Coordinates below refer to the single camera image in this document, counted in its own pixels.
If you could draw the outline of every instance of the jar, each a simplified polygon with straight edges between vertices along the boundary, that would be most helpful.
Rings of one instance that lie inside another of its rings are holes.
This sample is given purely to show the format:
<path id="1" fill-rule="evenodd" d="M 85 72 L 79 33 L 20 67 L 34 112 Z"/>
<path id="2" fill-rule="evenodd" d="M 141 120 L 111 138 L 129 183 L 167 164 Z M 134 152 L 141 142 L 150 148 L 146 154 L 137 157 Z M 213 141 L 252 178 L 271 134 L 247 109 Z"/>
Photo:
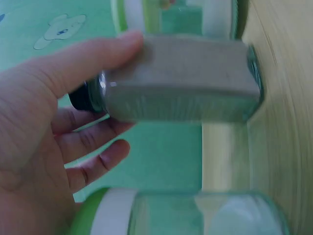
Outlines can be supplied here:
<path id="1" fill-rule="evenodd" d="M 215 39 L 240 39 L 247 0 L 111 0 L 117 32 L 196 34 Z"/>
<path id="2" fill-rule="evenodd" d="M 237 34 L 237 6 L 234 0 L 113 0 L 116 30 L 145 32 L 143 50 L 86 81 L 69 95 L 72 105 L 119 121 L 246 122 L 263 89 L 253 47 L 225 40 Z"/>
<path id="3" fill-rule="evenodd" d="M 288 235 L 284 216 L 257 193 L 142 192 L 103 188 L 87 198 L 70 235 Z"/>

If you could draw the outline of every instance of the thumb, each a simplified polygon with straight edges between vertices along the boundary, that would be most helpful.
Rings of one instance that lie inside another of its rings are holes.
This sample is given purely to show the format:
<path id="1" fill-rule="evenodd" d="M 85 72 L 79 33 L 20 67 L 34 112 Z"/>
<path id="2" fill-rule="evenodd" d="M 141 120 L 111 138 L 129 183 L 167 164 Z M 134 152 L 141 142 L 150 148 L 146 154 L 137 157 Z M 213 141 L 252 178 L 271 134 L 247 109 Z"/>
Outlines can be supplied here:
<path id="1" fill-rule="evenodd" d="M 97 38 L 68 47 L 53 55 L 28 61 L 56 98 L 61 98 L 95 77 L 101 70 L 115 69 L 130 60 L 142 47 L 140 32 L 118 38 Z"/>

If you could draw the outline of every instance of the black cap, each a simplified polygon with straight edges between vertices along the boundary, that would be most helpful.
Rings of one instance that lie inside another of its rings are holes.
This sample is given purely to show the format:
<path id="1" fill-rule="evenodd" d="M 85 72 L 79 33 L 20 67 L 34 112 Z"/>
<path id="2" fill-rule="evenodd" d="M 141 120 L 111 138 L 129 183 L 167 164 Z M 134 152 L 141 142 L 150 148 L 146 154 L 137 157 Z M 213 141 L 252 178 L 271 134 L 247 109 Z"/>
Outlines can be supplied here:
<path id="1" fill-rule="evenodd" d="M 68 94 L 69 99 L 77 110 L 84 110 L 84 111 L 90 111 L 95 113 L 91 100 L 89 98 L 88 94 L 88 83 L 85 82 L 81 87 L 79 87 L 77 90 L 73 91 L 72 93 Z"/>

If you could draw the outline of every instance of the light wood table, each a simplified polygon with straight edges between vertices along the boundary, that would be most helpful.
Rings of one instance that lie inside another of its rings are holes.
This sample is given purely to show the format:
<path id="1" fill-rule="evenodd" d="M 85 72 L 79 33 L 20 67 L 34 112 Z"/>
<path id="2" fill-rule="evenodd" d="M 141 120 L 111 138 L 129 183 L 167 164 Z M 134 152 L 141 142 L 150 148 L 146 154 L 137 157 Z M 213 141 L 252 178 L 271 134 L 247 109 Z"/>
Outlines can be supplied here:
<path id="1" fill-rule="evenodd" d="M 313 0 L 251 0 L 265 102 L 247 125 L 204 124 L 202 188 L 257 189 L 313 234 Z"/>

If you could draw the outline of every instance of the hand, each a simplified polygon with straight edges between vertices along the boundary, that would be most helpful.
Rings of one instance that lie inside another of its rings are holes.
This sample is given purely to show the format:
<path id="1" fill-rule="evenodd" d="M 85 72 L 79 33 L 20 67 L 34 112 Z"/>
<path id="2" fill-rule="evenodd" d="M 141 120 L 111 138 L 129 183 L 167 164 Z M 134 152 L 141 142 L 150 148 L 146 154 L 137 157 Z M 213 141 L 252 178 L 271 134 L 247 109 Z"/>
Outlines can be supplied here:
<path id="1" fill-rule="evenodd" d="M 58 109 L 58 99 L 101 70 L 116 68 L 142 46 L 138 32 L 117 39 L 94 39 L 0 73 L 1 234 L 55 234 L 75 214 L 73 193 L 117 165 L 129 144 L 115 141 L 80 166 L 64 168 L 131 128 L 101 116 Z"/>

